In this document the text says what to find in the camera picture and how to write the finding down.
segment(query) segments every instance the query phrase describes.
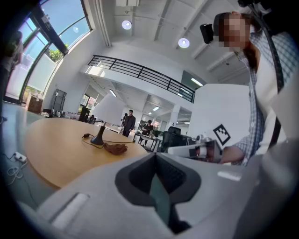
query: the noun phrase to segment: black metal railing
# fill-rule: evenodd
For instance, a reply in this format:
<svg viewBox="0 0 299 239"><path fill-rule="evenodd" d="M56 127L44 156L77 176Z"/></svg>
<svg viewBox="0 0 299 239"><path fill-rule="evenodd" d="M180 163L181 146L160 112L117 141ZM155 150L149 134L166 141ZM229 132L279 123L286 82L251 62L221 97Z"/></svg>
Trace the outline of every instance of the black metal railing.
<svg viewBox="0 0 299 239"><path fill-rule="evenodd" d="M93 55L90 66L103 67L159 86L193 103L195 91L188 86L145 66L113 57Z"/></svg>

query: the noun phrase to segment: white sticker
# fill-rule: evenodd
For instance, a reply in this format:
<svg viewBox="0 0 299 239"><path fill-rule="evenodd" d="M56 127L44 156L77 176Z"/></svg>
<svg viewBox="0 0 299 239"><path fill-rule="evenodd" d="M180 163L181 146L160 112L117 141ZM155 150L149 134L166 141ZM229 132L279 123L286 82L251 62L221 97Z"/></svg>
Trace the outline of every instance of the white sticker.
<svg viewBox="0 0 299 239"><path fill-rule="evenodd" d="M219 177L224 177L226 179L233 180L233 181L240 181L240 179L242 177L242 175L240 173L228 172L228 171L219 171L217 173L217 175Z"/></svg>

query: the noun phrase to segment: floor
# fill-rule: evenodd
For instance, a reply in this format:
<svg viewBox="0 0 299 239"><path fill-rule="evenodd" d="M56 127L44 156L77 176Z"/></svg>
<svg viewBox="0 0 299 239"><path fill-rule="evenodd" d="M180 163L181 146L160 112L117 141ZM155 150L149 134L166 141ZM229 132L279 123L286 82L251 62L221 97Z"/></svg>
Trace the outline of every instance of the floor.
<svg viewBox="0 0 299 239"><path fill-rule="evenodd" d="M8 157L11 157L14 152L24 155L25 132L30 124L43 119L43 117L26 111L22 106L6 102L3 103L2 116L7 117L7 121L4 121L0 126L2 153ZM1 156L0 171L5 182L9 184L13 177L7 174L7 170L10 167L19 167L19 162L12 162L2 154ZM55 189L47 185L29 165L26 165L22 172L23 177L16 179L8 188L16 200L36 209L38 205L55 192Z"/></svg>

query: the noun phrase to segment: hand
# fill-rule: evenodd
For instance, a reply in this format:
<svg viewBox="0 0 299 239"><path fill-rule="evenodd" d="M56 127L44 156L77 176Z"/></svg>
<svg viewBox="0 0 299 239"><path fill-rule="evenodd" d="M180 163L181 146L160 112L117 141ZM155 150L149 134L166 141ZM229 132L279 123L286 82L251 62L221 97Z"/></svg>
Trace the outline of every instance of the hand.
<svg viewBox="0 0 299 239"><path fill-rule="evenodd" d="M239 162L243 160L244 157L245 154L237 146L225 147L220 163Z"/></svg>

